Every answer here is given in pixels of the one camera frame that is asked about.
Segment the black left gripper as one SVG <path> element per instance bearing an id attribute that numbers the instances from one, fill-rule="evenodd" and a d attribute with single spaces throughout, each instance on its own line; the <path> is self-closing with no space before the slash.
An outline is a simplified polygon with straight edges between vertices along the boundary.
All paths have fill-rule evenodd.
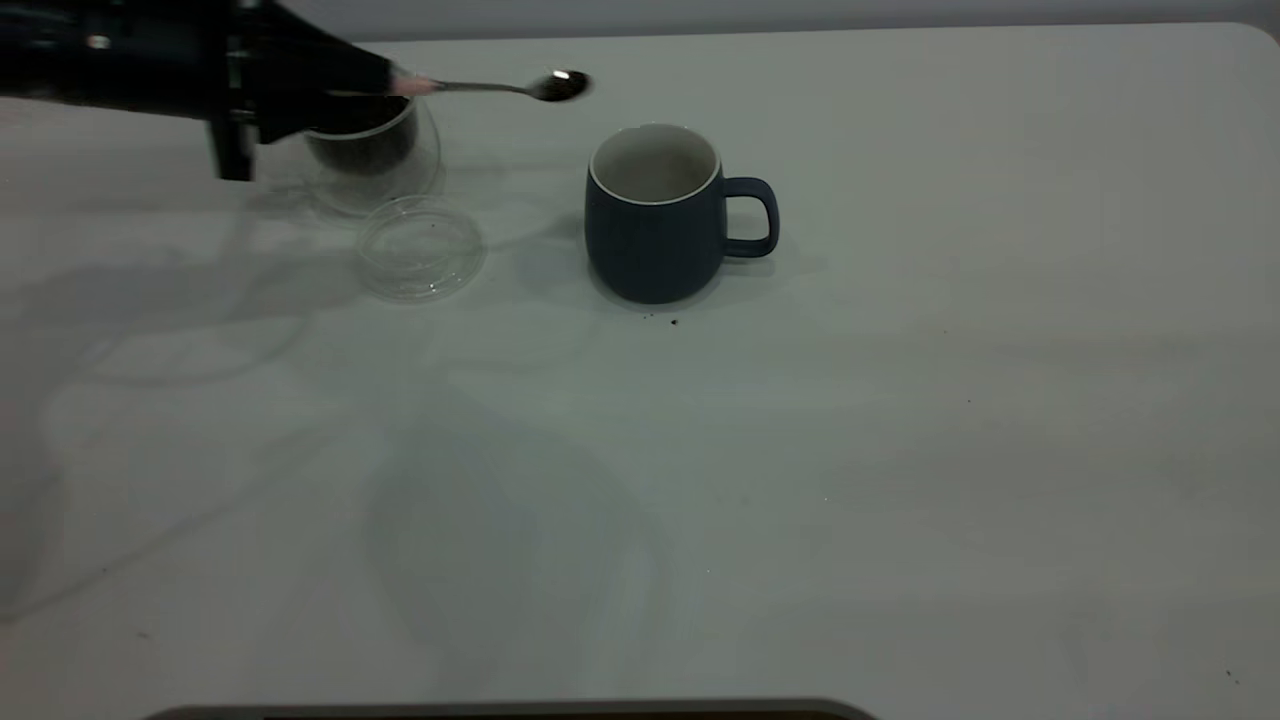
<path id="1" fill-rule="evenodd" d="M 262 142 L 303 132 L 356 135 L 399 115 L 396 70 L 278 1 L 92 1 L 90 104 L 205 120 L 248 122 L 242 61 L 262 5 L 262 87 L 319 91 L 262 101 Z"/>

